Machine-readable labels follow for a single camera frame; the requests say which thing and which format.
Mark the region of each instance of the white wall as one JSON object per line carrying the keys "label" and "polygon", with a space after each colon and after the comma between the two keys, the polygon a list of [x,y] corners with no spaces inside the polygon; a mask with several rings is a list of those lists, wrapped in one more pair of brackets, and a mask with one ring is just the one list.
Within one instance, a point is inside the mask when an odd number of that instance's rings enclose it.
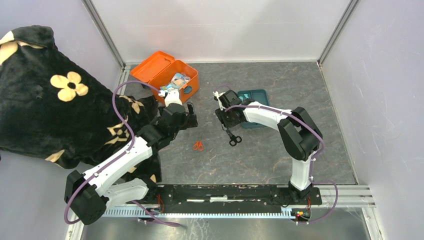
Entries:
{"label": "white wall", "polygon": [[323,64],[358,176],[390,240],[421,239],[424,225],[423,13],[422,0],[360,1]]}
{"label": "white wall", "polygon": [[93,0],[124,62],[310,61],[349,0]]}
{"label": "white wall", "polygon": [[[52,27],[61,52],[106,87],[116,87],[120,67],[81,1],[2,0],[0,22],[0,38],[18,27]],[[64,193],[70,170],[41,159],[0,154],[0,239],[64,239],[68,229],[63,220]]]}

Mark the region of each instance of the orange container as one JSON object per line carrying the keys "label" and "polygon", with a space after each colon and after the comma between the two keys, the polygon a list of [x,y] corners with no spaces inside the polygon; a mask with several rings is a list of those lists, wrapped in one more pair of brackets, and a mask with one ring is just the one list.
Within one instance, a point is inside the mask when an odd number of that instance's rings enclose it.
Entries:
{"label": "orange container", "polygon": [[[161,87],[170,83],[176,73],[190,77],[190,80],[179,89],[179,98],[185,103],[195,92],[199,90],[198,71],[181,60],[162,51],[157,51],[140,65],[131,70],[130,74],[145,83],[160,90]],[[154,97],[165,104],[165,99],[152,90]]]}

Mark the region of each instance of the scissors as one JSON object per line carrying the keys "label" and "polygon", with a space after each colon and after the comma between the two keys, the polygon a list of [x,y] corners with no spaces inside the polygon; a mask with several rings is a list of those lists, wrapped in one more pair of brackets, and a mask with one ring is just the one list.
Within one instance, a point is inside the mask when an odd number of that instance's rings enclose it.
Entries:
{"label": "scissors", "polygon": [[200,135],[200,140],[193,145],[193,150],[203,151],[202,135]]}

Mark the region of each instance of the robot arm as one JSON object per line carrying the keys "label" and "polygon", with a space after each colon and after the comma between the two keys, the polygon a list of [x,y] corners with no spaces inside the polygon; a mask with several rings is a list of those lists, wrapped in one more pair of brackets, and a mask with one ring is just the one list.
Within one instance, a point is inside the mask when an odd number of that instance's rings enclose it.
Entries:
{"label": "robot arm", "polygon": [[[242,101],[232,90],[222,93],[214,92],[213,95],[219,104],[215,114],[220,120],[222,128],[229,135],[231,146],[237,145],[242,139],[239,136],[234,136],[229,128],[242,122],[258,123],[279,131],[284,147],[292,157],[292,176],[289,188],[295,193],[293,197],[301,199],[308,194],[312,187],[309,180],[311,157],[318,150],[320,142],[308,129],[288,117],[290,115],[295,116],[322,137],[322,133],[306,110],[302,107],[297,107],[295,110],[278,109],[265,106],[252,99]],[[226,111],[231,106],[237,105],[244,107]]]}
{"label": "robot arm", "polygon": [[[165,104],[166,107],[160,109],[160,117],[137,132],[130,150],[127,150],[130,146],[127,144],[83,174],[75,170],[68,175],[64,197],[66,203],[77,188],[90,179],[70,204],[70,208],[85,225],[94,223],[107,209],[145,198],[149,190],[156,188],[156,183],[150,179],[136,178],[126,183],[113,184],[132,167],[168,146],[180,130],[198,126],[193,105],[187,103],[186,112],[178,90],[170,90],[167,93]],[[99,169],[106,165],[107,167],[98,173]]]}

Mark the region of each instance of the teal container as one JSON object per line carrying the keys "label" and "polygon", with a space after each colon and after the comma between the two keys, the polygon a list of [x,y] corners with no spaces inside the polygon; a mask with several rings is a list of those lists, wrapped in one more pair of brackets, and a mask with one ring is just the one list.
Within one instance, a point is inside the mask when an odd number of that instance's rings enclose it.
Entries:
{"label": "teal container", "polygon": [[[270,102],[268,101],[268,94],[263,89],[256,89],[256,90],[244,90],[237,92],[238,97],[244,101],[245,99],[253,99],[256,102],[269,106]],[[255,123],[255,122],[242,122],[241,127],[244,129],[254,129],[254,128],[261,128],[265,127],[262,124]]]}

